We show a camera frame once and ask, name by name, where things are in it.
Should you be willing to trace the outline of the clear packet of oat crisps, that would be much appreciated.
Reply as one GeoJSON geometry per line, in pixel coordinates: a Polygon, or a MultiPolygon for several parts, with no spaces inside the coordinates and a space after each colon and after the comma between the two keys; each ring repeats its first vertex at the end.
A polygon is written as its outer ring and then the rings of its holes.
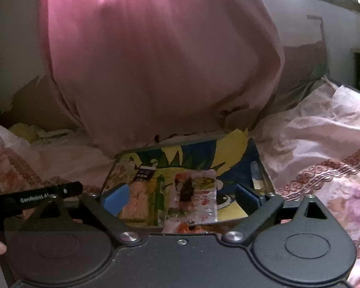
{"type": "Polygon", "coordinates": [[[150,223],[151,193],[145,181],[129,184],[129,201],[123,207],[118,218],[126,222],[150,223]]]}

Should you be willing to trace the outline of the green snack stick packet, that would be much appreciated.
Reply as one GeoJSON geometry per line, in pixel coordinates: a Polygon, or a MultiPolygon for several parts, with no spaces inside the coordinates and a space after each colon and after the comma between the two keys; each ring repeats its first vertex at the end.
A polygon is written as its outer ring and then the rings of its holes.
{"type": "Polygon", "coordinates": [[[162,227],[165,219],[165,178],[161,174],[156,179],[155,203],[154,203],[154,225],[162,227]]]}

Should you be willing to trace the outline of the white green bean snack bag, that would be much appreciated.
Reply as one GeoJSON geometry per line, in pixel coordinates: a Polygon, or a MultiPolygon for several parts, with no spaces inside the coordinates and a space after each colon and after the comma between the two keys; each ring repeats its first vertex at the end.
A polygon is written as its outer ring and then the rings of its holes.
{"type": "Polygon", "coordinates": [[[189,225],[210,224],[217,221],[217,184],[216,172],[214,170],[186,170],[180,173],[187,173],[192,178],[194,186],[194,209],[188,214],[182,214],[179,210],[178,194],[175,189],[175,176],[168,187],[165,223],[180,222],[189,225]]]}

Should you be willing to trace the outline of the bag of orange fruits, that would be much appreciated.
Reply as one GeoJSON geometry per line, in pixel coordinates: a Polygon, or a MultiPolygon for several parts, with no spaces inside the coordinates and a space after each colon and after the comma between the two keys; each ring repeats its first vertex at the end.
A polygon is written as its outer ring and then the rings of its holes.
{"type": "Polygon", "coordinates": [[[205,234],[208,231],[203,226],[189,226],[187,223],[180,223],[176,228],[177,233],[181,234],[205,234]]]}

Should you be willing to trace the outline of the clear packet brown meat snack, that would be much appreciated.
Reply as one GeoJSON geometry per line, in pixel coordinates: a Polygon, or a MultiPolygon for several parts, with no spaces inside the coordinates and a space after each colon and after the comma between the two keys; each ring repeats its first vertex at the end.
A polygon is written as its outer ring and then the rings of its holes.
{"type": "Polygon", "coordinates": [[[179,210],[182,214],[188,214],[194,209],[194,186],[192,178],[187,173],[180,173],[175,176],[175,189],[178,194],[179,210]]]}

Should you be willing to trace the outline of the pink floral bed quilt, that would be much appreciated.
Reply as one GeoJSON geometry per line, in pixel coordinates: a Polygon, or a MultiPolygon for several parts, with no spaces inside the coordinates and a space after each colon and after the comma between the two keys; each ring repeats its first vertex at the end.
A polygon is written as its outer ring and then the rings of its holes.
{"type": "MultiPolygon", "coordinates": [[[[360,287],[360,94],[324,84],[253,131],[214,142],[212,165],[221,178],[238,166],[251,140],[277,193],[287,200],[316,194],[349,233],[357,249],[350,281],[360,287]]],[[[142,162],[137,151],[113,162],[86,133],[31,143],[0,126],[0,194],[75,180],[98,191],[129,179],[142,162]]]]}

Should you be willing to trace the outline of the grey tray with cartoon lining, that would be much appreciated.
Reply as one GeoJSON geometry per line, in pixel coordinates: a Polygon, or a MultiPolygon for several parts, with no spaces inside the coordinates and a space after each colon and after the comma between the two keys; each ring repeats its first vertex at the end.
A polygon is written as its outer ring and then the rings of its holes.
{"type": "Polygon", "coordinates": [[[164,233],[222,233],[272,191],[243,131],[121,153],[101,205],[122,222],[164,233]]]}

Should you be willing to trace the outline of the large pink pillow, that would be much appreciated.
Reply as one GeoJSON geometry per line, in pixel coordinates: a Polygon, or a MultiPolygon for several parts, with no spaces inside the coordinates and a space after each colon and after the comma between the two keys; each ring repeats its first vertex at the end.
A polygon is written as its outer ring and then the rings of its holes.
{"type": "Polygon", "coordinates": [[[285,62],[262,0],[40,0],[39,28],[58,103],[109,156],[249,128],[285,62]]]}

